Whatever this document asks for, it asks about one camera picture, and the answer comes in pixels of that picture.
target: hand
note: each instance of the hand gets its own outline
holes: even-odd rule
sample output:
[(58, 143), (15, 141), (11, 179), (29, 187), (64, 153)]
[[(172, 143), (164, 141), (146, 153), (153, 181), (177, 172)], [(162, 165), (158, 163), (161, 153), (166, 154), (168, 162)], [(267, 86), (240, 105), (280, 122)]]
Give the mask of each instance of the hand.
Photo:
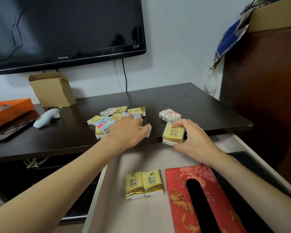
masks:
[(207, 136), (196, 123), (188, 119), (181, 119), (172, 125), (183, 126), (186, 129), (187, 140), (182, 144), (174, 144), (176, 151), (184, 153), (193, 159), (213, 167), (227, 157)]
[(128, 117), (123, 116), (112, 125), (108, 137), (118, 141), (120, 145), (124, 146), (124, 149), (134, 147), (149, 132), (148, 127), (140, 130), (140, 126), (142, 126), (141, 118), (134, 119), (132, 114), (129, 114)]

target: forearm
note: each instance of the forearm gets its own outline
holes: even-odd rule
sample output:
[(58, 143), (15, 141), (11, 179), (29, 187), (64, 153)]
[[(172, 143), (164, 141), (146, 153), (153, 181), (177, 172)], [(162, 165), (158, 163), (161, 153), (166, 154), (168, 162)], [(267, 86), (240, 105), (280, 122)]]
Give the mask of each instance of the forearm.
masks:
[(274, 232), (291, 232), (291, 198), (226, 156), (213, 168), (219, 172)]
[(80, 157), (0, 207), (0, 232), (50, 232), (124, 147), (105, 137)]

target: red tissue box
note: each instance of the red tissue box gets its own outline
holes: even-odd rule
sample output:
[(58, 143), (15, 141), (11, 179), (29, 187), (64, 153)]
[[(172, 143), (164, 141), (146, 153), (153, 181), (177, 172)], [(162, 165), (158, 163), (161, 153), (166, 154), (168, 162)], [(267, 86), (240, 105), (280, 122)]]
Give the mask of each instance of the red tissue box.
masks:
[(202, 186), (218, 227), (222, 233), (247, 232), (211, 168), (198, 166), (165, 170), (166, 186), (175, 233), (200, 233), (186, 181), (193, 178)]

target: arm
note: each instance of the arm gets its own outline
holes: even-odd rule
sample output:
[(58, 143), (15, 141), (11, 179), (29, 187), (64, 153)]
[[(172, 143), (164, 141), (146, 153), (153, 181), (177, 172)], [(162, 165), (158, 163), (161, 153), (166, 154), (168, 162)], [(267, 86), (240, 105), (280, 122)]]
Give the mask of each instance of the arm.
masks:
[(291, 198), (222, 152), (196, 123), (182, 119), (173, 126), (184, 126), (188, 137), (175, 150), (220, 173), (274, 232), (291, 232)]
[(148, 133), (132, 115), (87, 152), (0, 207), (0, 232), (51, 232), (98, 173)]

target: white wall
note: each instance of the white wall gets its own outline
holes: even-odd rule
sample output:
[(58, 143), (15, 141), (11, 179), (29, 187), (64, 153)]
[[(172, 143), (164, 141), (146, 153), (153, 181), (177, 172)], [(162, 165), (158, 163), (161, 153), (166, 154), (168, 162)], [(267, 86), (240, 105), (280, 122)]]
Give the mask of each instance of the white wall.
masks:
[[(124, 59), (128, 90), (185, 82), (203, 89), (202, 77), (208, 68), (193, 50), (211, 66), (221, 36), (248, 1), (142, 0), (147, 53)], [(81, 98), (125, 91), (121, 60), (115, 65), (116, 69), (109, 61), (59, 71), (69, 78), (75, 97)], [(219, 98), (223, 66), (221, 62), (217, 69), (215, 98)], [(42, 72), (0, 75), (0, 101), (31, 98), (39, 103), (28, 82), (28, 76), (35, 73)]]

